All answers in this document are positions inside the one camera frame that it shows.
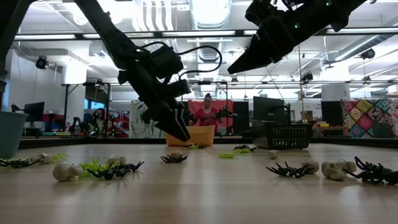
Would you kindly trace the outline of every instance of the toy spider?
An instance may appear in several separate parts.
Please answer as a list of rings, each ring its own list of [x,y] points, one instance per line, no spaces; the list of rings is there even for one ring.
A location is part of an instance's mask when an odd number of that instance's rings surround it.
[[[144,162],[139,161],[137,165],[134,164],[122,164],[119,166],[119,169],[124,169],[127,171],[135,172],[138,168],[143,165]]]
[[[11,166],[12,168],[23,168],[23,167],[29,167],[33,164],[39,163],[39,160],[36,160],[34,162],[29,163],[28,159],[18,159],[18,160],[4,160],[4,159],[0,159],[0,166],[2,167],[7,167],[7,166]]]
[[[97,170],[97,172],[94,172],[92,170],[87,169],[87,172],[91,173],[93,176],[97,178],[104,177],[105,180],[111,180],[114,176],[116,176],[117,178],[124,177],[124,175],[126,175],[129,171],[125,169],[111,169],[104,171]]]
[[[273,167],[271,168],[267,167],[267,169],[275,174],[279,174],[284,177],[294,176],[297,179],[307,175],[313,169],[313,168],[307,168],[308,165],[305,165],[301,168],[289,167],[289,165],[287,165],[287,162],[285,162],[286,168],[283,168],[277,162],[275,164],[278,166],[278,169],[275,169]]]
[[[380,184],[385,179],[390,184],[398,184],[398,174],[392,170],[383,167],[383,165],[372,164],[371,162],[363,163],[358,157],[354,157],[356,166],[363,170],[361,173],[354,174],[343,169],[347,174],[352,175],[357,179],[362,179],[363,182],[369,181],[372,184]]]
[[[160,157],[165,163],[180,163],[188,158],[188,156],[183,156],[181,152],[173,152],[171,155]]]
[[[236,146],[233,150],[235,149],[250,149],[250,151],[254,151],[257,149],[257,147],[250,148],[248,145],[242,145],[242,146]]]
[[[204,146],[202,144],[195,145],[194,143],[191,143],[191,144],[189,144],[187,146],[182,146],[182,147],[186,147],[188,149],[205,149],[206,148],[206,146]]]

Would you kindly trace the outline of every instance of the ceiling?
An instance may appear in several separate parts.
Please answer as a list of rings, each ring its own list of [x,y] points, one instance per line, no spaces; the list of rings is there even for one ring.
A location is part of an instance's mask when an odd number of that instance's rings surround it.
[[[124,19],[116,24],[116,27],[123,32],[134,32],[135,30],[132,24],[132,17],[138,17],[146,23],[146,27],[152,27],[148,24],[146,20],[147,6],[152,5],[152,20],[155,30],[159,30],[156,26],[156,3],[159,5],[161,3],[162,11],[162,25],[167,27],[166,16],[165,16],[165,1],[146,1],[144,7],[138,7],[134,9],[131,7],[131,2],[113,2],[116,12],[122,15]],[[73,20],[73,14],[70,11],[70,5],[74,3],[68,3],[70,1],[37,1],[31,5],[29,8],[25,19],[20,28],[20,34],[62,34],[62,33],[95,33],[94,28],[87,23],[83,26],[77,25]],[[256,29],[256,26],[247,20],[245,20],[244,15],[247,7],[251,1],[233,1],[231,6],[231,12],[229,17],[229,29]],[[285,10],[285,6],[279,1],[277,3],[279,9]],[[173,0],[171,1],[171,21],[172,28],[175,30],[191,30],[191,15],[188,0]],[[398,1],[383,1],[378,0],[376,4],[370,4],[368,2],[364,3],[362,6],[355,10],[350,18],[348,27],[382,27],[386,25],[386,22],[393,19],[394,16],[398,15]],[[310,67],[307,67],[307,71],[311,71],[314,74],[314,80],[335,80],[331,76],[323,75],[322,68],[326,65],[322,65],[322,60],[326,55],[333,54],[353,42],[363,38],[364,36],[314,36],[300,44],[300,48],[296,47],[290,54],[283,58],[277,64],[272,64],[267,68],[260,68],[257,70],[248,71],[245,73],[234,74],[237,76],[240,82],[259,82],[259,81],[269,81],[272,78],[275,81],[291,81],[299,80],[299,68],[310,62]],[[218,71],[217,78],[215,80],[230,80],[231,75],[227,72],[227,68],[231,63],[239,57],[243,48],[249,42],[249,38],[246,37],[235,37],[235,38],[224,38],[226,43],[223,43],[223,58],[225,63],[222,64]],[[196,43],[189,43],[188,40],[192,39],[177,39],[176,43],[178,50],[180,52],[196,47]],[[145,44],[145,40],[133,40],[136,45]],[[100,40],[73,40],[73,41],[45,41],[45,42],[23,42],[23,51],[27,54],[33,52],[37,49],[66,49],[73,54],[79,56],[83,60],[88,62],[88,65],[92,68],[88,70],[88,78],[102,78],[109,82],[115,82],[118,75],[118,71],[115,69],[114,65],[111,63],[110,59],[104,57],[98,57],[95,54],[100,54],[101,50],[105,50],[103,44]],[[365,74],[377,74],[374,76],[375,80],[389,80],[398,78],[398,62],[396,58],[398,57],[398,36],[388,39],[385,42],[373,47],[376,52],[374,59],[363,61],[360,58],[350,58],[345,61],[345,64],[349,66],[349,77],[348,80],[360,80]],[[186,66],[186,69],[194,69],[198,65],[198,59],[195,53],[185,55],[182,60]],[[198,75],[188,76],[191,81],[203,78]],[[380,91],[386,88],[388,85],[378,85],[377,88],[373,88],[374,91]],[[236,85],[232,88],[275,88],[272,85]],[[312,88],[313,91],[318,91],[319,86]],[[121,86],[119,88],[114,88],[114,91],[128,91],[127,87]]]

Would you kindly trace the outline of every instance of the orange box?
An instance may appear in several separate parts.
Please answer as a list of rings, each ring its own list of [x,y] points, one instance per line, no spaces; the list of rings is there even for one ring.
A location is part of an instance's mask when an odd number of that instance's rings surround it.
[[[189,135],[191,135],[191,138],[188,141],[182,142],[166,133],[166,143],[168,146],[187,146],[191,143],[211,146],[214,141],[214,128],[214,125],[188,126],[187,129]]]

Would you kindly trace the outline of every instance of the colorful quilt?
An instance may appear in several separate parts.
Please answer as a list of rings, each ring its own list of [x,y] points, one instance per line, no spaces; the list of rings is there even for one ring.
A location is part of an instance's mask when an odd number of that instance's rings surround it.
[[[398,111],[397,101],[383,98],[380,100],[342,101],[344,126],[347,135],[354,138],[373,138],[372,125],[387,123],[396,132]]]

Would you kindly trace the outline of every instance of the security camera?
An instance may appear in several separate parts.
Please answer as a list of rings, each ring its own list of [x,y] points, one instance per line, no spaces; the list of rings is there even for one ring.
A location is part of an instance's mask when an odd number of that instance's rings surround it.
[[[36,61],[36,68],[38,69],[48,69],[49,61],[47,60],[47,56],[39,56],[39,59]]]

